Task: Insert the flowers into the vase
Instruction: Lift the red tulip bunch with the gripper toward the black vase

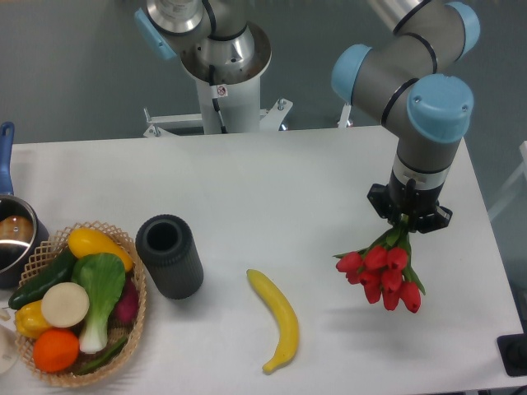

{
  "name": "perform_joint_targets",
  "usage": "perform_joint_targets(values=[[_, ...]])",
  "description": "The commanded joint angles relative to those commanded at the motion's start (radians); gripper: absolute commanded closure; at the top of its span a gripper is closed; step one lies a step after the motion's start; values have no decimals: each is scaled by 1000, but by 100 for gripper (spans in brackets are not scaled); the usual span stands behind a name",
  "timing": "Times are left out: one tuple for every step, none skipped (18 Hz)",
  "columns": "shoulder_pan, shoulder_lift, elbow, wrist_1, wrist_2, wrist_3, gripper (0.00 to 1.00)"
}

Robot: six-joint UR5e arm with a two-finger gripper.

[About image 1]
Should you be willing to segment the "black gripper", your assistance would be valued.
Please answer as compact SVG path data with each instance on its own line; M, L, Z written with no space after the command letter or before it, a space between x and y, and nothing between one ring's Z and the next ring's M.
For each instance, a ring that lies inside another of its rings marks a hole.
M417 180L401 182L391 173L386 185L373 184L367 199L380 218L391 225L405 221L409 232L422 234L446 228L453 212L438 200L442 186L418 189Z

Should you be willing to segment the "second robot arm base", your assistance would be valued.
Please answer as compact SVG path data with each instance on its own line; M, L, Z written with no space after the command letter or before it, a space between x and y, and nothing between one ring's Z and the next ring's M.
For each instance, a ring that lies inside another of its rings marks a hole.
M271 44L247 17L246 1L144 1L134 21L158 57L178 57L211 86L235 85L266 71Z

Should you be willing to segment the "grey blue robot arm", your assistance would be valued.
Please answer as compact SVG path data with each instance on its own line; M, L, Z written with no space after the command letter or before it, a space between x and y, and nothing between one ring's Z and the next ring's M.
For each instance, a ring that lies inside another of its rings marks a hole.
M439 196L469 130L474 97L469 86L444 71L478 42L481 26L460 1L371 1L394 41L375 50L346 49L333 66L331 86L398 139L386 185L367 198L390 224L426 234L446 228L450 209Z

